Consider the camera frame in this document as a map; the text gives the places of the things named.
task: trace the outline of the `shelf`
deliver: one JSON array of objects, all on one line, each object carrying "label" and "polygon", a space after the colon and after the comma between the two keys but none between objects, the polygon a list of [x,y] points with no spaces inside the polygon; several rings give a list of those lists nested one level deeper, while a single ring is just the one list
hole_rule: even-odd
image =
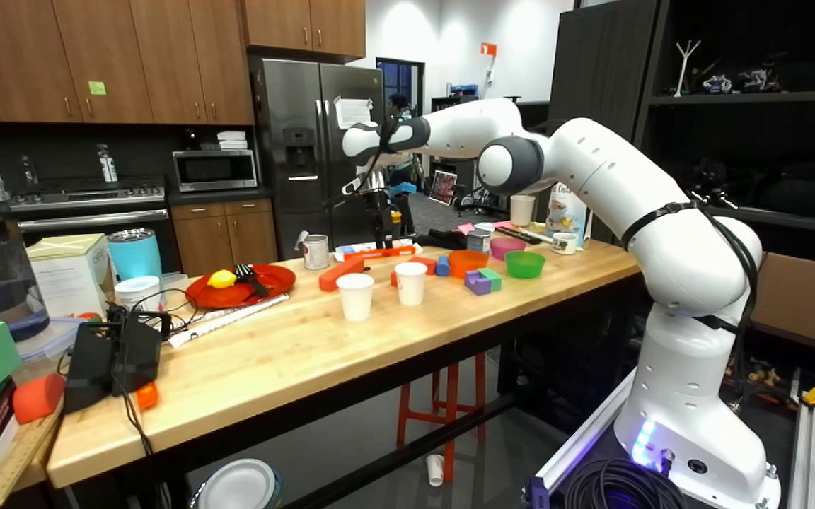
[{"label": "shelf", "polygon": [[815,105],[815,90],[792,94],[697,94],[697,97],[653,97],[650,108],[698,108],[698,105]]},{"label": "shelf", "polygon": [[806,230],[815,233],[815,218],[806,214],[786,214],[775,210],[741,207],[741,210],[715,210],[715,214],[729,214],[745,224],[763,224],[763,227],[786,227],[786,230]]}]

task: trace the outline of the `white robotic arm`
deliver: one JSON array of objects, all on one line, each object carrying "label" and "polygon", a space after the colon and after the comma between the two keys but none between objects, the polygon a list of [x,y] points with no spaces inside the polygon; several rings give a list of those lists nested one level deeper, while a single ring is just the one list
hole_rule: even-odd
[{"label": "white robotic arm", "polygon": [[637,464],[667,466],[671,459],[667,477],[697,501],[779,505],[763,443],[718,398],[762,264],[751,227],[697,210],[667,173],[596,121],[575,118],[547,139],[526,132],[506,98],[410,118],[385,143],[376,126],[346,132],[360,175],[374,175],[388,153],[475,158],[480,184],[496,192],[567,180],[637,258],[653,296],[613,435]]}]

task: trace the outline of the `red plate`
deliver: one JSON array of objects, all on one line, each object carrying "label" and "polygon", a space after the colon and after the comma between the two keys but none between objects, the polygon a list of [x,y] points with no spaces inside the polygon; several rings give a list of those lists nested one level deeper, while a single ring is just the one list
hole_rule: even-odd
[{"label": "red plate", "polygon": [[[255,264],[255,278],[262,282],[268,296],[289,293],[294,289],[294,272],[282,266],[268,266],[268,264]],[[255,305],[268,296],[258,296],[252,285],[234,282],[228,289],[211,289],[206,285],[209,274],[199,278],[194,282],[186,285],[186,303],[194,307],[211,312],[211,307],[240,307],[240,305]]]}]

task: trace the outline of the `blue container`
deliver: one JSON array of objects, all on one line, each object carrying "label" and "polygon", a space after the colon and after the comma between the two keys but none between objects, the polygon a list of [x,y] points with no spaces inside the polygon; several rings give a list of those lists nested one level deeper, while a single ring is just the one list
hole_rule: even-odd
[{"label": "blue container", "polygon": [[153,230],[122,230],[108,235],[108,251],[118,279],[161,274],[158,241]]}]

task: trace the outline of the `green bowl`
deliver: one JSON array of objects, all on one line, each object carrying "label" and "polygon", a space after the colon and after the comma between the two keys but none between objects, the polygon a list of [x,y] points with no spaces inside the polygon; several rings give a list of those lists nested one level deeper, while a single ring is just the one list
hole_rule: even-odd
[{"label": "green bowl", "polygon": [[535,279],[543,274],[547,258],[537,251],[509,251],[506,258],[509,278]]}]

